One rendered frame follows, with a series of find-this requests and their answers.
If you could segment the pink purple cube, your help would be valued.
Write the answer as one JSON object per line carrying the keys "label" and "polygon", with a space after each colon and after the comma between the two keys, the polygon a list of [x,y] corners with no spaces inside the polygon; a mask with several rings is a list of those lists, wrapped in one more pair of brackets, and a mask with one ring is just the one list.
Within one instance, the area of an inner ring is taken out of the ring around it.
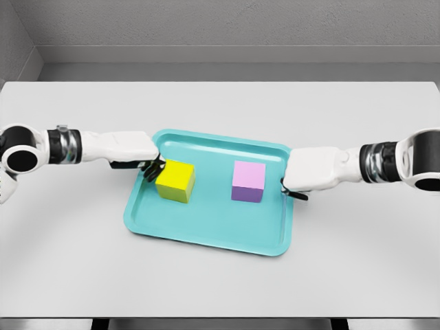
{"label": "pink purple cube", "polygon": [[265,189],[265,164],[236,160],[231,200],[260,203]]}

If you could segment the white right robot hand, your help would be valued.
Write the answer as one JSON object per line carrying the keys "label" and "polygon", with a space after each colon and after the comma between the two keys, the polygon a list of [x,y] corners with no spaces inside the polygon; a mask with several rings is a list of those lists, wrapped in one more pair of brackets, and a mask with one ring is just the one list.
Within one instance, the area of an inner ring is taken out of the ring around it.
{"label": "white right robot hand", "polygon": [[341,182],[340,165],[346,153],[336,147],[296,148],[289,154],[281,192],[307,201],[305,193],[336,187]]}

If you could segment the turquoise tray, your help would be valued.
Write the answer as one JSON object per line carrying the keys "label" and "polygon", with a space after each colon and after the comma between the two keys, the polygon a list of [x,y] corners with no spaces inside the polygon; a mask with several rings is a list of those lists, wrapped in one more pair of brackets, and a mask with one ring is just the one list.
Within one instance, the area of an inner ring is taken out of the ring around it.
{"label": "turquoise tray", "polygon": [[[153,136],[167,160],[192,164],[195,186],[188,203],[162,199],[139,173],[124,211],[135,234],[263,256],[279,256],[292,241],[294,200],[283,194],[291,149],[282,144],[164,129]],[[233,201],[234,162],[266,165],[259,203]]]}

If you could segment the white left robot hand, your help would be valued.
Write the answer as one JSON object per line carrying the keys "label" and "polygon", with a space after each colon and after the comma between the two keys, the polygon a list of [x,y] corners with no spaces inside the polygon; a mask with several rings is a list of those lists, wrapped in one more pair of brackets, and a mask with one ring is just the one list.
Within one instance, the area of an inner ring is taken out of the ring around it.
{"label": "white left robot hand", "polygon": [[153,182],[166,165],[158,147],[143,131],[111,133],[106,159],[113,169],[140,169],[147,182]]}

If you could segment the yellow cube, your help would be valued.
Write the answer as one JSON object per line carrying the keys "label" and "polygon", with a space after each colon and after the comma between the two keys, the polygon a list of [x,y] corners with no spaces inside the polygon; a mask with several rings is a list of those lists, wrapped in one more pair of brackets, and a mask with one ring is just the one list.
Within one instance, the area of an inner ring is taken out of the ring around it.
{"label": "yellow cube", "polygon": [[164,170],[155,180],[162,199],[187,204],[195,185],[195,167],[192,164],[167,160]]}

